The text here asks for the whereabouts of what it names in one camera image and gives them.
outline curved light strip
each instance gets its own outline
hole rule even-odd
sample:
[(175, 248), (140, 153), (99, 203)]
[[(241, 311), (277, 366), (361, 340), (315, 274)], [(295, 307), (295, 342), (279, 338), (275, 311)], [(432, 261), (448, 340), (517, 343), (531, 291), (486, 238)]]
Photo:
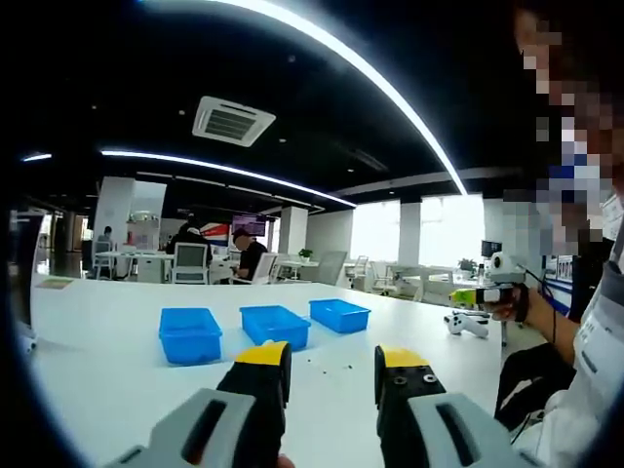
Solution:
[(229, 166), (221, 166), (220, 164), (207, 163), (205, 161), (197, 161), (195, 159), (180, 158), (177, 156), (167, 156), (164, 154), (138, 153), (134, 151), (106, 150), (106, 151), (102, 151), (101, 154), (103, 154), (104, 156), (115, 156), (115, 157), (121, 157), (121, 158), (155, 159), (158, 161), (169, 161), (170, 163), (189, 164), (191, 166), (200, 166), (202, 168), (216, 169), (218, 171), (224, 171), (224, 172), (231, 173), (231, 174), (237, 174), (239, 176), (259, 178), (260, 180), (265, 180), (267, 182), (284, 185), (285, 187), (294, 188), (295, 190), (301, 190), (302, 192), (311, 193), (319, 197), (327, 198), (328, 200), (333, 200), (335, 202), (341, 203), (351, 208), (357, 207), (355, 203), (347, 202), (346, 200), (342, 200), (341, 198), (333, 197), (332, 195), (328, 195), (327, 193), (319, 192), (317, 190), (304, 187), (302, 185), (297, 185), (295, 183), (286, 182), (285, 180), (281, 180), (275, 177), (270, 177), (268, 175), (252, 173), (250, 171), (243, 171), (242, 169), (231, 168)]
[(274, 5), (265, 0), (204, 0), (206, 2), (225, 3), (235, 7), (245, 8), (256, 13), (260, 13), (274, 20), (280, 21), (288, 26), (294, 27), (301, 31), (303, 34), (311, 37), (312, 39), (320, 42), (324, 46), (328, 47), (343, 59), (347, 60), (358, 70), (360, 70), (367, 78), (369, 78), (379, 90), (387, 95), (392, 100), (399, 110), (403, 112), (409, 121), (416, 127), (420, 134), (431, 146), (436, 156), (444, 167), (447, 169), (450, 177), (455, 182), (457, 189), (462, 195), (467, 195), (468, 192), (464, 187), (457, 171), (450, 162), (449, 156), (445, 153), (445, 150), (438, 143), (434, 135), (427, 128), (420, 116), (411, 108), (408, 102), (399, 94), (397, 90), (386, 80), (377, 70), (375, 70), (366, 60), (360, 57), (354, 50), (343, 44), (337, 38), (329, 34), (325, 29), (320, 28), (313, 22), (308, 21), (296, 15), (295, 13), (277, 5)]
[(39, 161), (40, 159), (50, 159), (52, 158), (52, 154), (36, 154), (34, 156), (28, 156), (27, 158), (21, 158), (23, 163), (28, 163), (30, 161)]

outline black cable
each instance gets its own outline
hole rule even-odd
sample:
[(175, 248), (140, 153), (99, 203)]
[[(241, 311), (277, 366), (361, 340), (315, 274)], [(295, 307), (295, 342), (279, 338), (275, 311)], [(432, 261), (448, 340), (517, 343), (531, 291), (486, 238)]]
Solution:
[(518, 434), (514, 436), (513, 441), (511, 441), (511, 445), (513, 445), (518, 440), (518, 438), (523, 433), (523, 431), (527, 429), (527, 424), (528, 424), (529, 419), (530, 419), (530, 413), (526, 415), (525, 422), (523, 422), (523, 426), (520, 428), (520, 431), (518, 431)]
[[(533, 278), (535, 278), (535, 280), (541, 285), (542, 290), (546, 293), (548, 293), (548, 295), (550, 295), (551, 299), (554, 299), (555, 297), (553, 296), (553, 292), (551, 291), (551, 289), (548, 287), (548, 285), (546, 284), (546, 273), (544, 273), (544, 277), (543, 278), (538, 278), (537, 275), (535, 275), (535, 273), (533, 273), (532, 271), (530, 271), (528, 268), (526, 268), (525, 266), (521, 265), (520, 263), (518, 263), (518, 266), (520, 266), (522, 269), (525, 270), (526, 273), (528, 273), (530, 276), (532, 276)], [(553, 344), (555, 346), (557, 346), (557, 310), (555, 310), (555, 306), (553, 306), (553, 304), (550, 304), (551, 308), (553, 309), (553, 331), (552, 331), (552, 336), (553, 336)]]

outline white shirt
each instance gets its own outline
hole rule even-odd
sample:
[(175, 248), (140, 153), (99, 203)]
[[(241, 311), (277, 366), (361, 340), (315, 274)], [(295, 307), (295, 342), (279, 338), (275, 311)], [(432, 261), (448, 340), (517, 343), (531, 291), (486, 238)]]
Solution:
[(543, 421), (528, 427), (514, 444), (549, 466), (580, 461), (624, 380), (623, 244), (624, 220), (611, 255), (620, 273), (605, 270), (574, 339), (576, 376), (568, 390), (548, 400)]

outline office chair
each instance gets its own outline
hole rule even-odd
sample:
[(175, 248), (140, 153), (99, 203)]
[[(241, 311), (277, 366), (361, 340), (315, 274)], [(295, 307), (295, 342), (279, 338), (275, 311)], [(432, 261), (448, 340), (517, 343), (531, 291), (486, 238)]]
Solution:
[(94, 268), (96, 270), (96, 280), (99, 280), (102, 268), (108, 268), (108, 279), (113, 279), (113, 266), (115, 265), (115, 259), (112, 256), (100, 257), (98, 254), (102, 252), (110, 252), (113, 250), (112, 241), (96, 241), (94, 242)]
[(344, 274), (349, 279), (351, 289), (354, 289), (356, 280), (367, 276), (367, 263), (369, 263), (369, 258), (366, 255), (360, 255), (355, 265), (344, 268)]
[(372, 290), (375, 293), (390, 295), (390, 293), (397, 291), (397, 287), (393, 284), (393, 278), (388, 275), (388, 268), (385, 264), (372, 261), (370, 270), (372, 271)]
[(263, 253), (251, 280), (230, 278), (230, 284), (245, 283), (246, 285), (268, 285), (274, 280), (276, 253)]
[(175, 244), (172, 283), (185, 285), (207, 285), (207, 254), (208, 246), (205, 244), (191, 244), (187, 242), (178, 242)]

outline dark hair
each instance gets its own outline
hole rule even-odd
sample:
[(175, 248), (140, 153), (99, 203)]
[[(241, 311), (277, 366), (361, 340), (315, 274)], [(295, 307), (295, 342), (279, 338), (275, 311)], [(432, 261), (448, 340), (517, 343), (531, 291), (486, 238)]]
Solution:
[(514, 0), (514, 14), (532, 12), (548, 23), (549, 32), (562, 35), (562, 45), (551, 54), (551, 79), (586, 82), (590, 91), (600, 91), (619, 101), (622, 73), (617, 31), (620, 19), (606, 1), (568, 2), (566, 0)]
[(234, 231), (234, 233), (232, 234), (232, 238), (234, 239), (234, 242), (236, 242), (236, 240), (241, 237), (241, 236), (247, 236), (247, 237), (251, 237), (252, 235), (247, 232), (244, 228), (239, 227), (237, 230)]

